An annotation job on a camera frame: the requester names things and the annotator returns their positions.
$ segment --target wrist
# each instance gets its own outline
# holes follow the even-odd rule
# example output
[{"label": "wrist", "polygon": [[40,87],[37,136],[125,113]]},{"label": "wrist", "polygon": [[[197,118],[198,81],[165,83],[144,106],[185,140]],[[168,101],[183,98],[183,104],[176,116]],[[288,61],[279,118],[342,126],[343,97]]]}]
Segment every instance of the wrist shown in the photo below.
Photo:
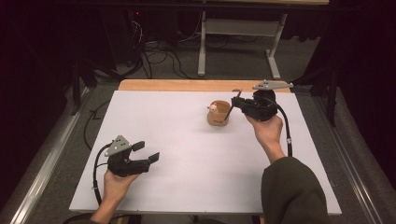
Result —
[{"label": "wrist", "polygon": [[115,200],[103,199],[99,208],[92,215],[91,221],[95,223],[109,223],[110,219],[113,217],[114,212],[119,206],[120,202]]},{"label": "wrist", "polygon": [[279,143],[267,144],[262,147],[270,163],[285,157],[285,154],[283,153],[282,147]]}]

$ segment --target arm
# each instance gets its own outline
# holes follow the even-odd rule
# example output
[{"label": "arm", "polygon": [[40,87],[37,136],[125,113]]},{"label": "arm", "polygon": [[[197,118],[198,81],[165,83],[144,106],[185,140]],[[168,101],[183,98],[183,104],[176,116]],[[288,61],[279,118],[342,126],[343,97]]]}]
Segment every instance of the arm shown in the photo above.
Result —
[{"label": "arm", "polygon": [[326,197],[315,174],[279,143],[282,119],[259,122],[247,117],[271,165],[262,175],[262,210],[266,224],[331,223]]},{"label": "arm", "polygon": [[266,121],[257,121],[247,116],[247,120],[253,125],[256,138],[262,145],[265,154],[271,163],[285,157],[280,146],[279,139],[283,122],[278,116],[273,116]]},{"label": "arm", "polygon": [[107,224],[126,192],[131,186],[132,182],[137,179],[139,175],[128,175],[120,177],[113,175],[109,170],[105,173],[105,195],[102,203],[96,212],[92,215],[91,221],[93,223]]}]

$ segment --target black cable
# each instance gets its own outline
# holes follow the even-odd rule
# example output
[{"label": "black cable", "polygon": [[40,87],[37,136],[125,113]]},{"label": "black cable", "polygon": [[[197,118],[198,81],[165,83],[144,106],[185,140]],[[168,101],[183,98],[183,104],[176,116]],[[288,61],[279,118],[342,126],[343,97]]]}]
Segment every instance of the black cable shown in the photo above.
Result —
[{"label": "black cable", "polygon": [[97,117],[96,117],[96,114],[97,114],[98,110],[99,110],[100,108],[102,108],[102,106],[104,106],[105,104],[108,104],[109,102],[110,102],[110,100],[107,100],[107,101],[105,101],[104,103],[102,103],[101,105],[99,105],[98,107],[96,107],[96,109],[91,110],[91,111],[90,111],[90,112],[91,112],[91,115],[90,115],[90,117],[87,119],[87,121],[85,122],[85,125],[84,125],[84,133],[83,133],[84,143],[85,143],[85,146],[87,146],[87,148],[88,148],[90,151],[92,151],[92,147],[90,146],[90,144],[88,143],[88,140],[87,140],[87,127],[88,127],[88,124],[90,123],[92,117],[93,117],[93,119],[100,119],[100,118],[97,118]]},{"label": "black cable", "polygon": [[103,165],[107,165],[107,162],[100,163],[99,165],[96,166],[96,168],[98,168],[99,166],[103,166]]},{"label": "black cable", "polygon": [[227,45],[228,45],[228,43],[229,43],[229,41],[230,41],[230,37],[229,36],[226,36],[225,37],[225,43],[223,43],[221,46],[219,46],[219,47],[211,47],[211,46],[209,46],[209,44],[208,43],[206,43],[206,47],[207,48],[209,48],[209,49],[222,49],[222,48],[224,48],[224,47],[226,47]]},{"label": "black cable", "polygon": [[280,105],[276,105],[277,109],[279,109],[280,113],[283,115],[283,119],[285,120],[286,125],[286,142],[288,143],[288,156],[293,156],[292,146],[291,146],[291,136],[290,136],[290,128],[289,128],[289,121],[288,117],[286,116],[285,111],[280,107]]},{"label": "black cable", "polygon": [[164,54],[165,57],[163,57],[163,59],[161,59],[161,60],[158,61],[158,62],[149,62],[149,63],[151,63],[151,64],[163,63],[163,62],[165,62],[165,60],[168,58],[169,55],[166,53],[166,51],[164,51],[164,50],[162,50],[162,49],[158,49],[158,50],[160,50],[160,51],[159,51],[159,52],[153,52],[153,53],[151,53],[150,55],[148,55],[148,58],[151,57],[151,56],[153,56],[153,55],[155,55],[155,54],[159,54],[159,53]]},{"label": "black cable", "polygon": [[189,78],[186,74],[184,74],[183,72],[181,72],[183,75],[185,75],[185,76],[181,76],[177,71],[176,71],[176,69],[175,69],[175,58],[172,56],[172,55],[170,55],[170,54],[168,54],[168,53],[166,53],[171,59],[172,59],[172,70],[174,71],[174,73],[175,73],[175,75],[177,75],[178,77],[182,77],[182,78]]},{"label": "black cable", "polygon": [[177,62],[178,62],[178,69],[179,69],[180,72],[184,75],[185,78],[188,78],[188,79],[203,79],[202,77],[189,77],[189,76],[187,76],[187,74],[184,73],[184,71],[181,69],[181,61],[180,61],[180,59],[178,58],[177,54],[176,54],[174,51],[172,51],[171,49],[169,49],[169,51],[171,51],[173,54],[175,54],[175,57],[176,57]]},{"label": "black cable", "polygon": [[149,63],[149,57],[145,51],[143,51],[143,55],[145,55],[146,61],[148,62],[149,76],[148,76],[148,72],[146,71],[145,66],[143,66],[143,69],[145,70],[146,76],[148,77],[148,79],[152,79],[152,70],[151,70],[151,64]]},{"label": "black cable", "polygon": [[251,40],[242,40],[242,39],[234,38],[235,36],[240,36],[240,35],[231,35],[229,38],[231,40],[233,40],[235,42],[238,42],[238,43],[241,43],[241,44],[249,44],[249,43],[253,43],[253,42],[256,42],[256,41],[259,41],[259,40],[263,39],[263,36],[260,36],[260,35],[254,36],[254,38],[251,39]]},{"label": "black cable", "polygon": [[187,47],[196,47],[196,46],[200,46],[200,45],[201,45],[201,39],[197,39],[197,37],[199,37],[199,35],[196,36],[195,38],[191,38],[191,39],[188,39],[188,40],[179,41],[178,43],[179,43],[180,45],[187,46]]},{"label": "black cable", "polygon": [[[156,43],[157,46],[156,47],[147,46],[147,45],[150,45],[152,43]],[[157,49],[160,46],[160,42],[158,42],[158,41],[150,41],[150,42],[147,42],[145,45],[146,45],[145,48],[151,48],[151,49],[145,49],[145,51],[151,51],[151,50]]]},{"label": "black cable", "polygon": [[108,76],[102,76],[102,75],[97,74],[97,73],[95,73],[95,76],[99,77],[99,78],[102,78],[102,79],[113,79],[113,78],[115,78],[115,79],[117,79],[119,81],[122,81],[122,80],[125,79],[125,77],[137,72],[141,67],[142,67],[141,58],[139,58],[137,63],[134,64],[134,67],[131,68],[131,70],[129,70],[128,72],[126,72],[124,74],[119,74],[118,72],[113,71],[111,69],[105,69],[104,67],[101,67],[98,70],[101,70],[102,72],[104,72]]},{"label": "black cable", "polygon": [[64,221],[63,224],[68,224],[71,221],[77,221],[77,220],[89,220],[91,218],[91,216],[93,215],[93,213],[83,213],[83,214],[79,214],[73,217],[68,218],[67,220]]},{"label": "black cable", "polygon": [[98,154],[96,155],[95,164],[94,164],[94,166],[93,166],[93,190],[94,190],[94,192],[95,192],[96,201],[98,202],[99,205],[102,203],[102,197],[101,197],[101,195],[100,195],[100,191],[99,191],[99,188],[98,188],[98,181],[97,181],[97,179],[96,179],[96,170],[97,170],[97,167],[98,167],[98,162],[99,162],[99,157],[100,157],[100,155],[102,154],[102,152],[103,152],[106,148],[108,148],[108,147],[110,147],[110,146],[111,146],[111,143],[105,145],[104,147],[102,147],[102,148],[99,150]]}]

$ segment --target white board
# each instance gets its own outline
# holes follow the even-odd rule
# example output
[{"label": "white board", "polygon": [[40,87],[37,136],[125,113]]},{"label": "white board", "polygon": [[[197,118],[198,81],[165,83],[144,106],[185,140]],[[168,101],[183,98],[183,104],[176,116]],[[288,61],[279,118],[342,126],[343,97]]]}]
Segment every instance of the white board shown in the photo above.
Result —
[{"label": "white board", "polygon": [[[262,213],[262,172],[270,163],[251,124],[239,108],[233,110],[227,126],[214,127],[206,121],[211,102],[231,102],[234,96],[235,92],[217,91],[115,91],[70,210],[97,209],[92,190],[94,160],[101,147],[121,134],[131,144],[146,141],[145,148],[131,153],[131,160],[156,152],[161,155],[132,184],[120,212]],[[251,98],[252,93],[243,92],[241,97]],[[289,119],[293,156],[318,177],[329,214],[341,214],[295,95],[277,93],[276,101]],[[281,144],[287,154],[285,129]],[[102,154],[99,163],[106,160]],[[106,166],[97,171],[102,196],[105,171]]]}]

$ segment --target wooden edge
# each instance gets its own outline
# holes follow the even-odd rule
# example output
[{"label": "wooden edge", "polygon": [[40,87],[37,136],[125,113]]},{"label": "wooden edge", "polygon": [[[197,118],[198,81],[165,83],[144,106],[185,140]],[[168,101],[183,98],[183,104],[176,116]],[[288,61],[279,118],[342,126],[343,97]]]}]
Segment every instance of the wooden edge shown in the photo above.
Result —
[{"label": "wooden edge", "polygon": [[[262,80],[125,79],[120,83],[119,91],[255,91],[253,85],[261,82]],[[275,91],[290,92],[290,89]]]}]

